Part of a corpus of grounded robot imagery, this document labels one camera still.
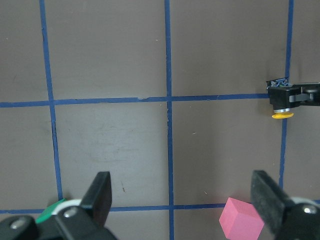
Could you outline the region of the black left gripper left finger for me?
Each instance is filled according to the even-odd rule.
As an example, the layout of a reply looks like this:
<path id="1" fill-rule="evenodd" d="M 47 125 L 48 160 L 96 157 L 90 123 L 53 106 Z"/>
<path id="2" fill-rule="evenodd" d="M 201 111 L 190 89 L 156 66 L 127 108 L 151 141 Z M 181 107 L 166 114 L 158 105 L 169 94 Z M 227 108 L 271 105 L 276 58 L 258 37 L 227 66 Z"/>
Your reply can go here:
<path id="1" fill-rule="evenodd" d="M 80 207 L 101 227 L 107 221 L 112 205 L 112 183 L 109 171 L 100 171 L 80 202 Z"/>

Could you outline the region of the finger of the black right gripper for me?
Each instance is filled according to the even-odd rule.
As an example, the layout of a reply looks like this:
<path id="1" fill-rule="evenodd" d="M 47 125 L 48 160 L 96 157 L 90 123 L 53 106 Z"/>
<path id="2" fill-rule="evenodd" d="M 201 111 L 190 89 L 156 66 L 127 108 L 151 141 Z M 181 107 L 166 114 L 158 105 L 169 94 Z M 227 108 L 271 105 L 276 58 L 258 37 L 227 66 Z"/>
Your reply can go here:
<path id="1" fill-rule="evenodd" d="M 292 86 L 297 93 L 289 97 L 290 103 L 299 103 L 300 106 L 319 106 L 320 105 L 320 83 L 296 83 Z"/>

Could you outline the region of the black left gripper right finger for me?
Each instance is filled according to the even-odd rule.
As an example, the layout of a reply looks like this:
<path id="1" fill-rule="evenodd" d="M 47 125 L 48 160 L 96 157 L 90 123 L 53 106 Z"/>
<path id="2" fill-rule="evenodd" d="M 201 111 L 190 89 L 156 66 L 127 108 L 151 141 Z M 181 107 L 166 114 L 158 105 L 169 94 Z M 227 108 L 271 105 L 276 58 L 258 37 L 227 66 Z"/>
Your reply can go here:
<path id="1" fill-rule="evenodd" d="M 288 211 L 296 205 L 264 170 L 252 172 L 250 200 L 273 235 L 278 234 Z"/>

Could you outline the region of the green cube near left arm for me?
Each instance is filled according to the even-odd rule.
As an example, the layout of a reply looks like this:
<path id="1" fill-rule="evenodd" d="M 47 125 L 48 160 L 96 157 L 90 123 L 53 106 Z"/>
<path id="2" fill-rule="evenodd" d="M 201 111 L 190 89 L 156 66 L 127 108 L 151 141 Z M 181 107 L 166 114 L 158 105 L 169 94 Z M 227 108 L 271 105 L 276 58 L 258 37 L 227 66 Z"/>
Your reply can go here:
<path id="1" fill-rule="evenodd" d="M 46 220 L 48 220 L 52 213 L 54 212 L 54 210 L 56 209 L 56 207 L 64 202 L 66 202 L 67 200 L 65 198 L 49 205 L 38 217 L 37 219 L 35 220 L 35 223 L 36 224 L 40 224 L 40 223 L 43 223 L 45 222 Z"/>

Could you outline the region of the pink cube near left arm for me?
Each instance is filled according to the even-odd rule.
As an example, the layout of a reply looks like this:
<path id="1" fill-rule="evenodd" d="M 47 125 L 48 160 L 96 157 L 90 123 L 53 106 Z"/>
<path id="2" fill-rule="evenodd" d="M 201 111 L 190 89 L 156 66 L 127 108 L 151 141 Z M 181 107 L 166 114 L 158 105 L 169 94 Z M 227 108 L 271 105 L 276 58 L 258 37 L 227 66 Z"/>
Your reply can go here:
<path id="1" fill-rule="evenodd" d="M 225 203 L 219 223 L 228 240 L 257 240 L 264 227 L 252 204 L 231 197 Z"/>

